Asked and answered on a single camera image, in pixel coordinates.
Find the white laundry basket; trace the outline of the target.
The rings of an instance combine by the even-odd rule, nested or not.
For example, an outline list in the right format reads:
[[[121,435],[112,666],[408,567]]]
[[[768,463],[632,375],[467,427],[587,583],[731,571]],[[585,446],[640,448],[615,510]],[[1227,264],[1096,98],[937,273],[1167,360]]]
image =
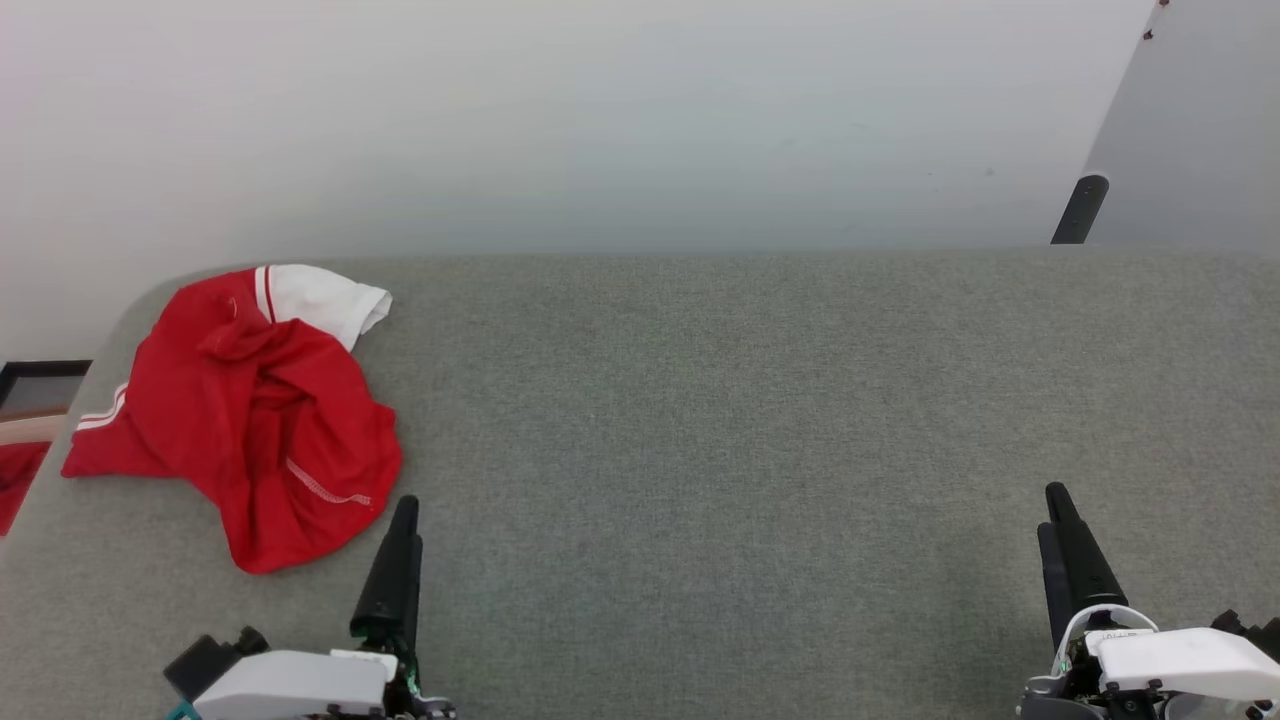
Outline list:
[[[0,363],[0,418],[64,414],[91,360]]]

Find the grey partition panel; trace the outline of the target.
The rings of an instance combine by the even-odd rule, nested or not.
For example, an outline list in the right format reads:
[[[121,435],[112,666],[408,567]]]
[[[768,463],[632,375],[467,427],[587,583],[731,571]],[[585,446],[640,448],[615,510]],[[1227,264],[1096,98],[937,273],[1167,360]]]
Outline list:
[[[1091,245],[1280,258],[1280,0],[1158,0],[1085,169]]]

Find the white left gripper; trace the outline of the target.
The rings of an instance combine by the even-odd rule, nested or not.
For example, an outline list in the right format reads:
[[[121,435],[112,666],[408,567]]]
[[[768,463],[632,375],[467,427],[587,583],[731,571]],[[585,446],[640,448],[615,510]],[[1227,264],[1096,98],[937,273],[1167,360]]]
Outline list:
[[[402,497],[349,620],[365,647],[417,661],[422,538],[419,500]],[[389,653],[274,650],[236,662],[189,702],[189,720],[456,720],[456,706],[412,688]]]

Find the red and white shirt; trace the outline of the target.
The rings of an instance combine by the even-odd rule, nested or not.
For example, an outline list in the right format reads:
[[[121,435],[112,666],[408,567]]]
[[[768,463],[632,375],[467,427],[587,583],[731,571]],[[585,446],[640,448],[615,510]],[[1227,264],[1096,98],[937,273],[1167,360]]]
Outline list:
[[[396,414],[353,355],[392,304],[305,264],[179,288],[110,407],[81,418],[61,474],[189,482],[250,574],[339,550],[381,515],[401,473]]]

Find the red garment in basket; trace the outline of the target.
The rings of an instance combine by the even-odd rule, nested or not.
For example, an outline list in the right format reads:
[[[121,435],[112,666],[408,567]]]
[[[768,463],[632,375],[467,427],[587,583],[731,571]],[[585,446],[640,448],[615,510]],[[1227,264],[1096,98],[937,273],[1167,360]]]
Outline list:
[[[0,538],[6,537],[51,442],[0,445]]]

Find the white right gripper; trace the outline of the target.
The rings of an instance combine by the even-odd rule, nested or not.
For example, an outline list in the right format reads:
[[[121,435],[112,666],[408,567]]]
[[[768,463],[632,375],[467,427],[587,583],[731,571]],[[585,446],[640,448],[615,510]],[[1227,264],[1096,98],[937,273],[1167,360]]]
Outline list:
[[[1020,720],[1280,720],[1280,664],[1210,625],[1160,629],[1126,607],[1065,484],[1048,484],[1048,514],[1037,539],[1056,652],[1027,680]]]

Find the black cylindrical post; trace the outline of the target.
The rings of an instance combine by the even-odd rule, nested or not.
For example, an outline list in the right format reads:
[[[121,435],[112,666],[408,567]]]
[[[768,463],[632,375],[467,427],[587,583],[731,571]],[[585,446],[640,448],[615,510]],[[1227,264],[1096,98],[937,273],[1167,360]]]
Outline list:
[[[1108,190],[1110,181],[1106,176],[1089,174],[1082,177],[1071,191],[1050,243],[1084,243],[1106,200]]]

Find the grey fabric sofa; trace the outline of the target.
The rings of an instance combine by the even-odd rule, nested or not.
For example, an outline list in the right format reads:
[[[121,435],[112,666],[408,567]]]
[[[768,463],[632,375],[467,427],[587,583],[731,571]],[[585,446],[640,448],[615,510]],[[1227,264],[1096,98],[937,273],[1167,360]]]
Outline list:
[[[1161,628],[1280,616],[1280,259],[329,260],[461,720],[1014,720],[1060,480]]]

